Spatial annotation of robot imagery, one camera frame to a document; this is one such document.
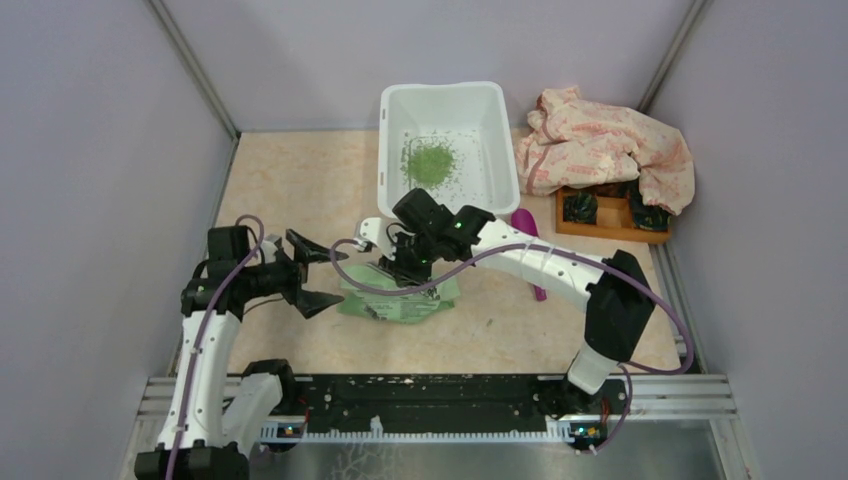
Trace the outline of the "green cat litter bag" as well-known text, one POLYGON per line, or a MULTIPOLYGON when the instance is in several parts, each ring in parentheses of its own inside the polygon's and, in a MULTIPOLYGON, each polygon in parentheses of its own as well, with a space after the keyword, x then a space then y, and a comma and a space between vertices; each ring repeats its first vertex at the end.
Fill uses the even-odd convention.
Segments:
MULTIPOLYGON (((350 265, 343 270, 357 282, 371 288, 399 290, 395 281, 373 262, 350 265)), ((344 279, 340 281, 340 286, 345 293, 345 299, 337 305, 338 313, 400 324, 417 324, 436 313, 450 310, 460 296, 455 278, 423 292, 406 296, 376 295, 359 289, 344 279)))

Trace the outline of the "purple plastic scoop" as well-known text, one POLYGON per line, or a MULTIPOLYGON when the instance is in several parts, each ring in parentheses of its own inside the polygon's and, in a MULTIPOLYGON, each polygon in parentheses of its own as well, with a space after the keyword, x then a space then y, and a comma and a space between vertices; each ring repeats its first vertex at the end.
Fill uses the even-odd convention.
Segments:
MULTIPOLYGON (((533 237, 538 236, 535 218, 529 210, 524 208, 516 209, 510 217, 510 222, 515 229, 533 237)), ((537 302, 544 302, 547 299, 547 293, 544 289, 535 284, 532 285, 532 288, 537 302)))

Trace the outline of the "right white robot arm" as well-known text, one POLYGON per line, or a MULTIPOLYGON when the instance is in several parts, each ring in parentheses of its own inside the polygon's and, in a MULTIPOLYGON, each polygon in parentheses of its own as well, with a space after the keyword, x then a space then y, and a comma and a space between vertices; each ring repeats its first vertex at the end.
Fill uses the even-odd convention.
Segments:
POLYGON ((582 344, 567 370, 563 398, 576 412, 590 411, 602 386, 631 360, 656 302, 639 261, 618 250, 584 257, 526 234, 472 205, 451 212, 415 188, 395 205, 402 229, 386 220, 359 223, 359 238, 377 247, 379 265, 401 288, 425 286, 435 262, 462 262, 510 274, 568 300, 584 314, 582 344))

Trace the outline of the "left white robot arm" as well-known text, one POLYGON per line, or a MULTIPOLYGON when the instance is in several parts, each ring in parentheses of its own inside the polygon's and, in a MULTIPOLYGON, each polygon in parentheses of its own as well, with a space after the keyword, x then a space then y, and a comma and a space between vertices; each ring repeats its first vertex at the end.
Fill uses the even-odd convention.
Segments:
POLYGON ((138 479, 246 479, 262 425, 292 411, 300 388, 284 359, 254 361, 232 400, 225 399, 228 363, 247 304, 279 295, 309 319, 341 303, 339 295, 304 289, 308 269, 330 259, 293 230, 284 239, 246 225, 215 227, 208 256, 181 294, 182 347, 175 389, 155 446, 137 455, 138 479))

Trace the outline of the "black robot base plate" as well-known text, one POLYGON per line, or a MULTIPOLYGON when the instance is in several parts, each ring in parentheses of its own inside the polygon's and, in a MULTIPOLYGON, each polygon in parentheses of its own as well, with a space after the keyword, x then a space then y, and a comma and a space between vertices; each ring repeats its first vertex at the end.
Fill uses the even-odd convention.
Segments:
POLYGON ((315 374, 286 394, 263 443, 570 441, 607 427, 628 400, 621 379, 585 395, 546 374, 315 374))

